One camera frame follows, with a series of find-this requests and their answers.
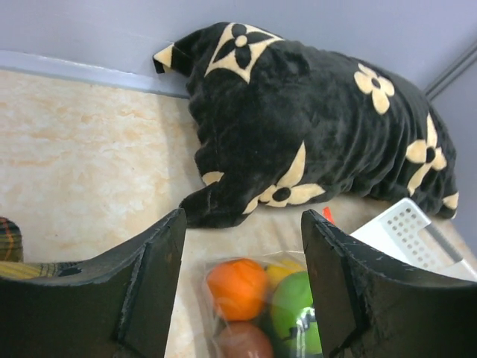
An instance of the white tray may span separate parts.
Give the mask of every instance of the white tray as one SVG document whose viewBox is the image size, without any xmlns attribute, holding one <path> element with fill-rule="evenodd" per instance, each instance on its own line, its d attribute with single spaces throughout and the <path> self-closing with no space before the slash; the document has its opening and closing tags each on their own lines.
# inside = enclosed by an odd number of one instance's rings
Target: white tray
<svg viewBox="0 0 477 358">
<path fill-rule="evenodd" d="M 409 265 L 477 281 L 477 272 L 411 199 L 402 199 L 351 236 Z"/>
</svg>

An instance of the marble floor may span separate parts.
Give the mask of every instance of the marble floor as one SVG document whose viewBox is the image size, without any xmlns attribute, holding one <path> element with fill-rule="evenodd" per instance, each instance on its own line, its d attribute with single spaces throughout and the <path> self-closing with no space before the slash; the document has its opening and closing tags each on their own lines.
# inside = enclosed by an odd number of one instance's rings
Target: marble floor
<svg viewBox="0 0 477 358">
<path fill-rule="evenodd" d="M 203 186 L 183 99 L 0 71 L 0 121 L 0 215 L 21 228 L 27 261 L 94 257 Z M 388 208 L 352 196 L 327 205 L 348 233 Z M 197 267 L 300 251 L 301 213 L 324 206 L 259 208 L 233 229 L 189 230 L 166 356 L 207 357 Z M 451 222 L 437 225 L 471 257 Z"/>
</svg>

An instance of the striped cloth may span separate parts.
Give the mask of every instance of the striped cloth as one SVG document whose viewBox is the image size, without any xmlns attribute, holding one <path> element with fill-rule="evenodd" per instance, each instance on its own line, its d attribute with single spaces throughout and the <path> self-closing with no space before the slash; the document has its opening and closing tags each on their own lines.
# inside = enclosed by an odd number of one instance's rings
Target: striped cloth
<svg viewBox="0 0 477 358">
<path fill-rule="evenodd" d="M 0 216 L 0 277 L 28 280 L 53 277 L 78 263 L 23 263 L 22 233 L 18 226 Z"/>
</svg>

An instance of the clear plastic packaging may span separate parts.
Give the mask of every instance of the clear plastic packaging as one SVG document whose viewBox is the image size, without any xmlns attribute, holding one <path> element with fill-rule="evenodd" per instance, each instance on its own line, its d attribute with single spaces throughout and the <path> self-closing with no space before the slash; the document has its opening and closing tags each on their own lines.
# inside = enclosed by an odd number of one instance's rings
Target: clear plastic packaging
<svg viewBox="0 0 477 358">
<path fill-rule="evenodd" d="M 202 292 L 212 357 L 322 357 L 304 253 L 209 262 Z"/>
</svg>

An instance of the black pillow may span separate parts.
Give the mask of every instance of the black pillow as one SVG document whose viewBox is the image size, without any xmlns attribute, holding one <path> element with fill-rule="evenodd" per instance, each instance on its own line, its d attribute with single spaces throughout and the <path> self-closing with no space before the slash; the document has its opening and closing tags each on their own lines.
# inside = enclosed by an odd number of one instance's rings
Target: black pillow
<svg viewBox="0 0 477 358">
<path fill-rule="evenodd" d="M 240 224 L 259 203 L 342 192 L 455 215 L 455 148 L 424 94 L 364 60 L 220 22 L 154 55 L 189 77 L 206 184 L 180 204 L 189 227 Z"/>
</svg>

